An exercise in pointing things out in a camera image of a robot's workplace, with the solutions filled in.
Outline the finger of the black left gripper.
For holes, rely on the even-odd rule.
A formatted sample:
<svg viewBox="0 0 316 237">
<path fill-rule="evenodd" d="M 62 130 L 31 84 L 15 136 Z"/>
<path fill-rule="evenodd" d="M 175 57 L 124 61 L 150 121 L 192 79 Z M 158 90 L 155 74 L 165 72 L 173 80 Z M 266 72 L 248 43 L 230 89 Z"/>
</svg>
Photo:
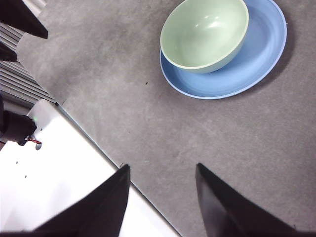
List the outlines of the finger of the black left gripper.
<svg viewBox="0 0 316 237">
<path fill-rule="evenodd" d="M 4 43 L 0 43 L 0 60 L 16 62 L 17 54 L 13 50 L 11 50 L 8 46 L 6 46 Z"/>
<path fill-rule="evenodd" d="M 0 22 L 31 35 L 48 39 L 48 30 L 22 0 L 1 0 Z"/>
</svg>

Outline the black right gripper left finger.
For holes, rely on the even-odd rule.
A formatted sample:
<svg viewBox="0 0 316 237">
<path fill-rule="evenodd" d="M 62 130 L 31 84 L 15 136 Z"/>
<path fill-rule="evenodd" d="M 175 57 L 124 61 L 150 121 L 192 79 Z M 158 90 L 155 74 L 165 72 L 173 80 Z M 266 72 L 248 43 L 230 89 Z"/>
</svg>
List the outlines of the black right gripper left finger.
<svg viewBox="0 0 316 237">
<path fill-rule="evenodd" d="M 2 237 L 118 237 L 128 203 L 130 166 L 124 165 L 86 197 L 29 232 Z"/>
</svg>

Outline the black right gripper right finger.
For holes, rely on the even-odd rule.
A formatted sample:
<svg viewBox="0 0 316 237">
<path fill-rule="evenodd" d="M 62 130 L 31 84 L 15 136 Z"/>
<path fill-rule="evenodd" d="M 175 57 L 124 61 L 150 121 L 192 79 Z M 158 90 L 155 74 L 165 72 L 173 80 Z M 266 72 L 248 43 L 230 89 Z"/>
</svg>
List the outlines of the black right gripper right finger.
<svg viewBox="0 0 316 237">
<path fill-rule="evenodd" d="M 210 171 L 196 165 L 200 212 L 209 237 L 314 237 L 254 204 Z"/>
</svg>

